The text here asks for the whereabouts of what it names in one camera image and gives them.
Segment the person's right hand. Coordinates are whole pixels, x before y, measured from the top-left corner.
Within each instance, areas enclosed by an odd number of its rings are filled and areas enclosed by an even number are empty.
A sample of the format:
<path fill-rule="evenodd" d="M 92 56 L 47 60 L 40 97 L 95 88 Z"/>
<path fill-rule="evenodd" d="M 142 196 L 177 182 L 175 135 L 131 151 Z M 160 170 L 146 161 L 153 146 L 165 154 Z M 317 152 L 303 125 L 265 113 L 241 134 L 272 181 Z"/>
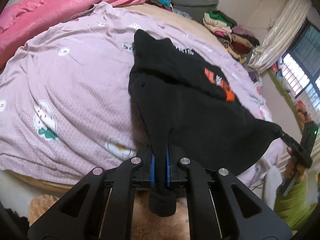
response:
<path fill-rule="evenodd" d="M 306 168 L 303 165 L 295 164 L 293 159 L 290 158 L 285 166 L 285 171 L 283 173 L 284 178 L 292 178 L 295 171 L 297 171 L 298 178 L 297 183 L 300 183 L 305 178 Z"/>

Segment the green sleeve forearm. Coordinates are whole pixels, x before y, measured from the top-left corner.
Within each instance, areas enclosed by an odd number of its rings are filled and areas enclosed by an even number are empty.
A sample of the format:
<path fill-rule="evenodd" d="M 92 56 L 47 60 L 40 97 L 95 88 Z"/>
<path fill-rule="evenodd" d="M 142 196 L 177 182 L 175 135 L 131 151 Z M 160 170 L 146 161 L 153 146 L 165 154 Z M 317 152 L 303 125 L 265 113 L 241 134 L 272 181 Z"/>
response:
<path fill-rule="evenodd" d="M 287 196 L 277 189 L 274 212 L 296 233 L 306 223 L 316 208 L 316 203 L 306 204 L 308 175 L 305 173 L 291 188 Z"/>

